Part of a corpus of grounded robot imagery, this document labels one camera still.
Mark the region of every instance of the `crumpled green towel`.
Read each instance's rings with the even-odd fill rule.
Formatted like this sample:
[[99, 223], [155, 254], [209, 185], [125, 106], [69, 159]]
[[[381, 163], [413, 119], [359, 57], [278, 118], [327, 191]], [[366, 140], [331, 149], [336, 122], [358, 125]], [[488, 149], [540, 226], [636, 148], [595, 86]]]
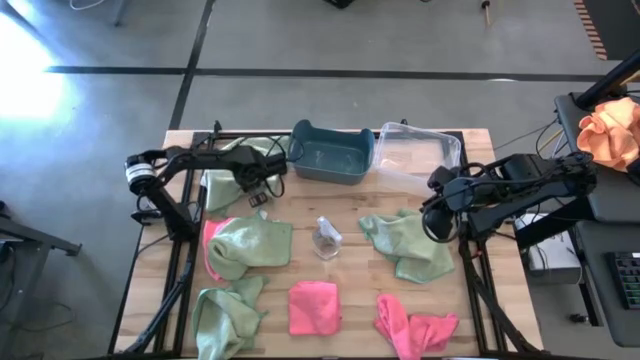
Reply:
[[253, 349], [260, 321], [267, 315], [255, 310], [256, 301], [268, 282], [265, 276], [254, 276], [233, 281], [226, 289], [200, 291], [191, 320], [198, 359], [229, 359], [238, 350]]
[[369, 215], [359, 220], [365, 237], [396, 263], [396, 277], [424, 284], [454, 269], [445, 244], [429, 239], [422, 230], [422, 215], [402, 209], [396, 216]]
[[[289, 136], [274, 137], [274, 140], [278, 141], [285, 152], [289, 149]], [[260, 151], [263, 155], [266, 155], [271, 149], [269, 155], [275, 155], [281, 153], [280, 147], [275, 144], [273, 140], [267, 137], [255, 137], [255, 138], [237, 138], [222, 148], [222, 150], [228, 150], [234, 146], [240, 144], [248, 145], [254, 149]], [[267, 179], [269, 186], [277, 191], [280, 189], [278, 184], [278, 177], [272, 176]], [[242, 189], [236, 180], [233, 178], [233, 173], [229, 170], [205, 170], [202, 174], [200, 184], [207, 188], [207, 204], [205, 209], [207, 212], [214, 213], [228, 205], [233, 204], [238, 198], [244, 194]]]
[[293, 226], [264, 220], [260, 214], [233, 218], [207, 244], [211, 268], [238, 280], [249, 266], [284, 266], [291, 260]]

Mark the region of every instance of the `clear plastic container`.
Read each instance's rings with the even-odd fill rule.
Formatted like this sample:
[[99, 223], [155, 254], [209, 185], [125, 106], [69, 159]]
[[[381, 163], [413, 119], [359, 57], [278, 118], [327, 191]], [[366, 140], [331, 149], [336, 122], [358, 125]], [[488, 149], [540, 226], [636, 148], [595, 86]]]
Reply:
[[378, 185], [422, 197], [433, 191], [427, 186], [439, 166], [460, 164], [460, 141], [450, 135], [413, 126], [386, 123], [376, 144], [373, 169]]

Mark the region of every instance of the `gray floor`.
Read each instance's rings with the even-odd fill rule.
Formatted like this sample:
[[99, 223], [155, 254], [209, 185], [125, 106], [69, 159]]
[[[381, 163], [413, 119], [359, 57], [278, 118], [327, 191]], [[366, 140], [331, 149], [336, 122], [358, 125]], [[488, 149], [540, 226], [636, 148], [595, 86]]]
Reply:
[[[76, 313], [73, 324], [23, 334], [15, 353], [46, 358], [106, 352], [139, 226], [122, 163], [160, 146], [182, 76], [42, 74], [45, 66], [185, 67], [205, 0], [132, 0], [113, 28], [114, 2], [76, 12], [64, 0], [12, 0], [39, 42], [0, 15], [0, 199], [23, 223], [84, 244], [55, 254], [38, 296]], [[199, 67], [602, 74], [571, 0], [497, 1], [485, 30], [465, 0], [217, 0]], [[489, 128], [494, 145], [549, 123], [553, 98], [588, 83], [196, 76], [180, 128]], [[497, 152], [531, 152], [534, 137]], [[545, 347], [557, 354], [637, 359], [606, 328], [564, 320], [582, 312], [570, 286], [532, 287]], [[36, 324], [64, 317], [34, 309]]]

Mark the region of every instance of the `wooden table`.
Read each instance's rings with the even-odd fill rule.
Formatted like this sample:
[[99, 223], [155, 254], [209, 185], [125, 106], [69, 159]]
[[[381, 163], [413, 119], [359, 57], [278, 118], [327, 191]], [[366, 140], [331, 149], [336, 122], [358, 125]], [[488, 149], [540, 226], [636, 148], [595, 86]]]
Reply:
[[[462, 131], [469, 162], [489, 163], [494, 160], [489, 132], [486, 129]], [[164, 146], [191, 144], [193, 131], [169, 131]], [[184, 174], [176, 176], [167, 185], [168, 192], [179, 200], [185, 181]], [[199, 175], [194, 177], [191, 199], [196, 198]], [[270, 201], [264, 209], [269, 219], [293, 224], [292, 259], [288, 266], [253, 268], [248, 274], [265, 274], [271, 282], [264, 288], [258, 300], [258, 310], [269, 310], [260, 325], [256, 348], [237, 356], [251, 357], [390, 357], [393, 348], [374, 329], [376, 297], [381, 293], [395, 295], [409, 314], [426, 313], [446, 315], [456, 313], [458, 326], [447, 349], [432, 356], [476, 355], [473, 320], [465, 285], [461, 259], [457, 253], [457, 241], [449, 244], [455, 262], [455, 271], [426, 285], [414, 284], [394, 278], [394, 265], [377, 253], [365, 240], [357, 220], [369, 214], [395, 214], [400, 208], [418, 209], [425, 200], [417, 196], [381, 189], [375, 174], [369, 174], [356, 186], [343, 186], [306, 180], [291, 171], [286, 176], [286, 193], [276, 201]], [[255, 213], [247, 201], [237, 202], [228, 211], [229, 216], [246, 216]], [[344, 237], [338, 257], [322, 261], [312, 249], [311, 233], [316, 218], [327, 216]], [[511, 232], [506, 226], [503, 232]], [[163, 225], [146, 227], [140, 246], [164, 235]], [[186, 244], [182, 255], [186, 253]], [[494, 237], [488, 243], [492, 273], [498, 300], [515, 326], [538, 348], [542, 348], [529, 289], [524, 276], [516, 243], [507, 238]], [[162, 299], [166, 269], [171, 250], [170, 241], [161, 242], [140, 255], [135, 263], [128, 297], [116, 342], [116, 351], [133, 343], [147, 326]], [[220, 284], [207, 274], [201, 248], [197, 257], [196, 272], [191, 289], [189, 313], [191, 313], [201, 289]], [[338, 284], [342, 303], [342, 330], [330, 337], [298, 336], [288, 333], [287, 291], [298, 281], [319, 280]], [[490, 344], [491, 322], [483, 306], [483, 319]], [[167, 348], [171, 348], [175, 332], [177, 306], [174, 307], [167, 331]], [[191, 320], [187, 322], [182, 355], [198, 354]]]

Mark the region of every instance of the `orange cloth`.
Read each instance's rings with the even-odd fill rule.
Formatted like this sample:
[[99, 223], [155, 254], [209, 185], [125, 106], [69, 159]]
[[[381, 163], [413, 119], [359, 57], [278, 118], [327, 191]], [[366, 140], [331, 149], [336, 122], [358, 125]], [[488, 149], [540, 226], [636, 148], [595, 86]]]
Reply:
[[593, 154], [593, 161], [627, 172], [638, 159], [640, 105], [631, 98], [608, 101], [580, 120], [578, 149]]

